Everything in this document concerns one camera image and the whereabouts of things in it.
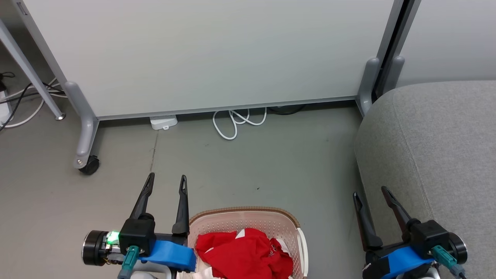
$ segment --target white plastic basket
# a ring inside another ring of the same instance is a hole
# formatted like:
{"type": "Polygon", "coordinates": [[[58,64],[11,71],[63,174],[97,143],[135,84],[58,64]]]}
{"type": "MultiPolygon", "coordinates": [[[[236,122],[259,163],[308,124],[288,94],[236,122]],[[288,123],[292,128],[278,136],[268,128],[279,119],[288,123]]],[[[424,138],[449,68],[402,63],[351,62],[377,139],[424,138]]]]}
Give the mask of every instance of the white plastic basket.
{"type": "MultiPolygon", "coordinates": [[[[294,279],[306,279],[309,269],[308,248],[300,224],[289,212],[277,208],[244,207],[204,211],[189,222],[188,246],[195,248],[198,235],[209,232],[241,231],[254,228],[263,231],[268,238],[284,240],[293,259],[294,279]]],[[[179,278],[192,276],[186,273],[179,278]]]]}

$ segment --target gray fabric cushion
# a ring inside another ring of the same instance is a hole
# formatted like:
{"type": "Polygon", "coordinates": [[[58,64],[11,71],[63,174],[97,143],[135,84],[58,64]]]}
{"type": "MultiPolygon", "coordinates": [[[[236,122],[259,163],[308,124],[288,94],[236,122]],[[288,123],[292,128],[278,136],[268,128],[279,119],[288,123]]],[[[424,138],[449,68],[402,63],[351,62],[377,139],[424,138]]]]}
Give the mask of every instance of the gray fabric cushion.
{"type": "Polygon", "coordinates": [[[383,185],[412,217],[434,219],[465,241],[469,278],[496,278],[496,81],[388,92],[364,118],[355,154],[385,243],[400,241],[401,232],[383,185]]]}

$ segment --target white power adapter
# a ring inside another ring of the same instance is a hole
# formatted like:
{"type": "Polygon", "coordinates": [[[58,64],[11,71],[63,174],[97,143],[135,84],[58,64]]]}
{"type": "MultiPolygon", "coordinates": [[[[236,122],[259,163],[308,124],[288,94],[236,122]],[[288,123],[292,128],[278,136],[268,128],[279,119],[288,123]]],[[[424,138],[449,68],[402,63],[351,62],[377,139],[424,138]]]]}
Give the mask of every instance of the white power adapter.
{"type": "MultiPolygon", "coordinates": [[[[0,99],[7,97],[6,91],[0,91],[0,99]]],[[[10,102],[0,104],[0,123],[3,124],[7,122],[8,118],[12,114],[12,108],[10,107],[10,102]]]]}
{"type": "Polygon", "coordinates": [[[154,130],[168,130],[178,123],[175,115],[163,115],[150,117],[150,123],[154,130]]]}

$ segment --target white wall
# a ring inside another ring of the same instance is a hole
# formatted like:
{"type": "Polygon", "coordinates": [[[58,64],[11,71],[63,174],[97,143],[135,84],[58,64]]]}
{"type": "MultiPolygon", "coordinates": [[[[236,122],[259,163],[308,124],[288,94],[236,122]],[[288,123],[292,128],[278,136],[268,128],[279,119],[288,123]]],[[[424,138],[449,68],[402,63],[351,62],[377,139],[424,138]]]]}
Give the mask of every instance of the white wall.
{"type": "Polygon", "coordinates": [[[422,1],[400,55],[397,87],[496,79],[496,1],[422,1]]]}

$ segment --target gray metal stand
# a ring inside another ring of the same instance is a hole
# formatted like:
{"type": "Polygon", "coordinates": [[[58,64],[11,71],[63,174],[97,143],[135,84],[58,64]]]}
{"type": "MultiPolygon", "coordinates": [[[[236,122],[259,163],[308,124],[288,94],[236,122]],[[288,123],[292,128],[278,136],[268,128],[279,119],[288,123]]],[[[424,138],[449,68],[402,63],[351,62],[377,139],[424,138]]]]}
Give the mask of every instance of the gray metal stand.
{"type": "MultiPolygon", "coordinates": [[[[76,158],[74,159],[73,165],[76,169],[82,170],[88,163],[91,163],[88,159],[90,158],[91,147],[93,146],[96,130],[100,121],[96,118],[77,83],[68,81],[65,83],[65,89],[70,94],[72,103],[81,118],[81,135],[79,136],[76,158]]],[[[88,173],[85,171],[82,172],[85,174],[92,174],[94,171],[89,171],[88,173]]]]}
{"type": "Polygon", "coordinates": [[[365,116],[372,105],[372,90],[379,73],[379,67],[380,61],[377,57],[370,58],[365,64],[364,75],[357,93],[357,105],[362,116],[365,116]]]}
{"type": "Polygon", "coordinates": [[[388,75],[386,76],[384,86],[382,87],[383,94],[396,88],[396,84],[398,83],[401,69],[403,68],[404,64],[405,58],[402,56],[396,56],[392,59],[388,75]]]}
{"type": "Polygon", "coordinates": [[[19,64],[19,66],[24,71],[24,73],[31,81],[31,83],[34,85],[36,90],[38,90],[38,93],[40,93],[45,103],[48,105],[48,107],[50,107],[52,112],[55,114],[55,119],[56,120],[64,119],[65,114],[60,111],[59,107],[56,105],[51,95],[48,93],[47,89],[41,82],[40,78],[36,75],[36,72],[34,71],[33,67],[31,66],[31,64],[29,64],[28,60],[22,53],[17,43],[14,41],[14,38],[7,30],[7,27],[5,26],[5,24],[1,19],[0,19],[0,41],[2,41],[2,43],[5,45],[7,50],[10,52],[10,55],[12,55],[15,61],[19,64]]]}

